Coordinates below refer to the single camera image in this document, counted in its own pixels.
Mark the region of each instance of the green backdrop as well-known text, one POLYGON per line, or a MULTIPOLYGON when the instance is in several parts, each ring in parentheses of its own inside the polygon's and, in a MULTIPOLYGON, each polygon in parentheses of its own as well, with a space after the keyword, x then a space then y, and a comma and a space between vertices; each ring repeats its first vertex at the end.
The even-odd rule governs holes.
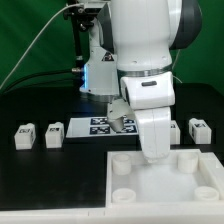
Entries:
MULTIPOLYGON (((0 83, 40 29, 65 3, 66 0, 0 0, 0 83)), ((202 32, 188 49, 181 51, 174 74, 183 82, 211 84, 224 94, 224 0, 199 0, 199 3, 203 13, 202 32)), ((86 35, 82 35, 82 45, 87 59, 86 35)), ((71 23, 61 15, 41 36, 7 84, 31 73, 74 66, 71 23)))

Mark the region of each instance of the black tabletop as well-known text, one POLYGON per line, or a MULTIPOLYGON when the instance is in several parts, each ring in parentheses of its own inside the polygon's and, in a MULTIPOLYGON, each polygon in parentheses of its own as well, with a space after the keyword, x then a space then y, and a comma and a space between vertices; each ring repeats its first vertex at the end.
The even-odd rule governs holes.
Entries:
MULTIPOLYGON (((224 158, 224 97, 205 84, 175 86, 172 119, 181 129, 181 145, 224 158), (211 145, 195 145, 188 133, 191 118, 212 129, 211 145)), ((24 88, 0 98, 0 210, 104 207, 108 151, 141 150, 138 136, 65 138, 62 149, 46 149, 49 124, 71 117, 106 116, 105 103, 80 98, 77 88, 24 88), (14 135, 34 123, 32 150, 16 151, 14 135)))

